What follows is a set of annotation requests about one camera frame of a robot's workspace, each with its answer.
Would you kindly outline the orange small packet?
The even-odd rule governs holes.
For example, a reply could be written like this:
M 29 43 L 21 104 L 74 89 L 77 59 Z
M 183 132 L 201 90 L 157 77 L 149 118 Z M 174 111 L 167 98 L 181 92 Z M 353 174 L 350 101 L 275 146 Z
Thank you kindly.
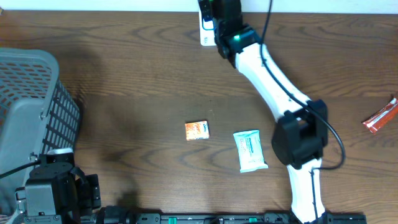
M 210 131 L 207 121 L 185 123 L 185 135 L 187 141 L 208 139 Z

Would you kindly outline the teal wet wipes pack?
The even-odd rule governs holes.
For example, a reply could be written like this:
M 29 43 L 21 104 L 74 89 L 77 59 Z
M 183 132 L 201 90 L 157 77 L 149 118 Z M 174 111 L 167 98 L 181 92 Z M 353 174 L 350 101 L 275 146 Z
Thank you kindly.
M 258 129 L 236 132 L 233 137 L 238 148 L 240 173 L 269 167 L 264 160 Z

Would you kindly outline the red snack bar wrapper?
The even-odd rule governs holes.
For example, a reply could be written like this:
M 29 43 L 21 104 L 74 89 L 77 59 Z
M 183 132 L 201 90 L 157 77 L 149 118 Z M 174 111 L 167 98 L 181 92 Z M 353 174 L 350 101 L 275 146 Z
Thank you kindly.
M 362 124 L 371 132 L 376 133 L 397 115 L 397 97 L 392 100 Z

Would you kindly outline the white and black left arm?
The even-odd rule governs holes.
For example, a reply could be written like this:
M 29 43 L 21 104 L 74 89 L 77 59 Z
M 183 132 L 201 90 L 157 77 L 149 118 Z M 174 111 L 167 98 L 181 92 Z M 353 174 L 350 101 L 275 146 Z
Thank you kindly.
M 99 180 L 75 165 L 71 148 L 39 156 L 25 186 L 15 192 L 22 223 L 82 223 L 101 207 Z

